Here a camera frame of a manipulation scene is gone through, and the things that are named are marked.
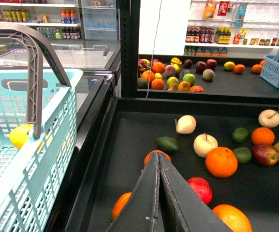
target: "orange fruit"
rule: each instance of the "orange fruit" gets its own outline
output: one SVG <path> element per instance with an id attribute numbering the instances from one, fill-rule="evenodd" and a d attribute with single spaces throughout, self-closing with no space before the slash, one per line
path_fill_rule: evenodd
<path id="1" fill-rule="evenodd" d="M 131 192 L 126 192 L 123 195 L 119 197 L 117 202 L 115 203 L 112 212 L 111 212 L 111 218 L 112 220 L 115 220 L 115 218 L 118 216 L 120 211 L 123 209 L 125 204 L 128 202 L 129 198 L 131 196 Z"/>
<path id="2" fill-rule="evenodd" d="M 165 152 L 163 152 L 163 151 L 161 151 L 161 150 L 153 150 L 153 151 L 149 152 L 148 155 L 145 157 L 145 159 L 144 159 L 144 166 L 148 163 L 148 160 L 149 160 L 149 158 L 150 158 L 152 152 L 162 152 L 162 153 L 168 158 L 169 161 L 172 161 L 172 159 L 170 158 L 170 156 L 167 155 Z"/>
<path id="3" fill-rule="evenodd" d="M 146 79 L 148 82 L 150 80 L 150 85 L 151 85 L 152 81 L 155 79 L 154 73 L 150 70 L 144 71 L 140 77 Z"/>
<path id="4" fill-rule="evenodd" d="M 255 64 L 255 65 L 252 66 L 252 69 L 251 69 L 251 70 L 252 70 L 252 72 L 253 72 L 254 74 L 261 74 L 262 68 L 263 68 L 262 65 L 260 65 L 260 64 Z"/>
<path id="5" fill-rule="evenodd" d="M 154 73 L 163 73 L 165 72 L 165 65 L 162 62 L 153 62 L 152 69 Z"/>
<path id="6" fill-rule="evenodd" d="M 154 79 L 151 83 L 151 88 L 153 89 L 164 89 L 165 83 L 162 79 Z"/>
<path id="7" fill-rule="evenodd" d="M 245 71 L 246 67 L 243 64 L 237 64 L 234 67 L 234 72 L 237 74 L 241 74 Z"/>
<path id="8" fill-rule="evenodd" d="M 230 177 L 236 172 L 238 167 L 238 161 L 233 151 L 222 146 L 209 151 L 205 164 L 208 171 L 219 178 Z"/>
<path id="9" fill-rule="evenodd" d="M 272 145 L 275 140 L 273 131 L 266 127 L 259 127 L 252 132 L 252 142 L 256 144 L 270 144 Z"/>
<path id="10" fill-rule="evenodd" d="M 252 232 L 247 216 L 234 206 L 220 204 L 212 210 L 233 232 Z"/>

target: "red fruit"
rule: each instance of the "red fruit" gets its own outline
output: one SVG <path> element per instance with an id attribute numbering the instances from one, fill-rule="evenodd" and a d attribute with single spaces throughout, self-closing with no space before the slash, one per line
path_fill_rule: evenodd
<path id="1" fill-rule="evenodd" d="M 201 177 L 192 177 L 187 180 L 194 192 L 202 199 L 205 204 L 212 200 L 212 190 L 209 183 Z"/>

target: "lime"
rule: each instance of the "lime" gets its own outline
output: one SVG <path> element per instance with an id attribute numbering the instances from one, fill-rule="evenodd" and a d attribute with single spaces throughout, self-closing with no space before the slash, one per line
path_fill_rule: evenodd
<path id="1" fill-rule="evenodd" d="M 148 88 L 148 81 L 142 77 L 137 79 L 138 88 Z"/>
<path id="2" fill-rule="evenodd" d="M 252 153 L 247 147 L 239 147 L 233 150 L 239 164 L 248 163 L 252 158 Z"/>
<path id="3" fill-rule="evenodd" d="M 238 127 L 232 133 L 232 140 L 236 143 L 241 144 L 246 140 L 248 134 L 249 133 L 248 133 L 247 129 L 245 129 L 243 127 Z"/>

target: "white shelf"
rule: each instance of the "white shelf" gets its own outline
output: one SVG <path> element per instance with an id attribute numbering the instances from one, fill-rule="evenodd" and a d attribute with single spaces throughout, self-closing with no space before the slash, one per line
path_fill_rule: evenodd
<path id="1" fill-rule="evenodd" d="M 279 49 L 279 46 L 265 46 L 265 45 L 243 45 L 243 44 L 218 44 L 218 43 L 185 43 L 185 46 L 197 47 L 243 47 L 243 48 L 262 48 L 262 49 Z"/>
<path id="2" fill-rule="evenodd" d="M 15 22 L 0 22 L 0 23 L 6 23 L 6 24 L 12 24 Z M 38 27 L 80 27 L 80 23 L 76 24 L 66 24 L 66 23 L 18 23 L 20 25 L 24 26 L 38 26 Z"/>
<path id="3" fill-rule="evenodd" d="M 0 2 L 0 6 L 25 6 L 25 7 L 77 7 L 76 4 L 34 4 L 34 3 L 4 3 Z"/>

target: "black tray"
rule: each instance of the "black tray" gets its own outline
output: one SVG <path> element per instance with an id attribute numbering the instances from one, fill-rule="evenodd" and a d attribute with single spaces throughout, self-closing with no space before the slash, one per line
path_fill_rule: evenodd
<path id="1" fill-rule="evenodd" d="M 171 157 L 172 164 L 186 180 L 200 176 L 210 183 L 214 194 L 208 205 L 211 209 L 231 204 L 247 215 L 254 232 L 279 232 L 279 164 L 263 167 L 251 160 L 239 165 L 231 177 L 221 179 L 208 172 L 205 160 L 193 150 L 195 137 L 203 132 L 213 135 L 219 146 L 252 147 L 250 138 L 241 145 L 233 143 L 231 133 L 237 127 L 245 127 L 249 133 L 260 127 L 258 115 L 268 108 L 277 110 L 279 105 L 114 99 L 88 166 L 90 174 L 83 181 L 84 186 L 93 179 L 92 187 L 87 192 L 82 187 L 80 192 L 81 197 L 88 198 L 81 231 L 85 226 L 93 232 L 108 228 L 116 200 L 132 191 L 145 156 L 157 149 L 155 139 L 170 136 L 180 145 L 180 150 Z M 180 135 L 175 130 L 174 119 L 185 114 L 193 115 L 197 121 L 190 135 Z M 272 130 L 275 143 L 279 142 L 279 125 Z M 77 204 L 81 202 L 84 201 L 79 197 Z"/>

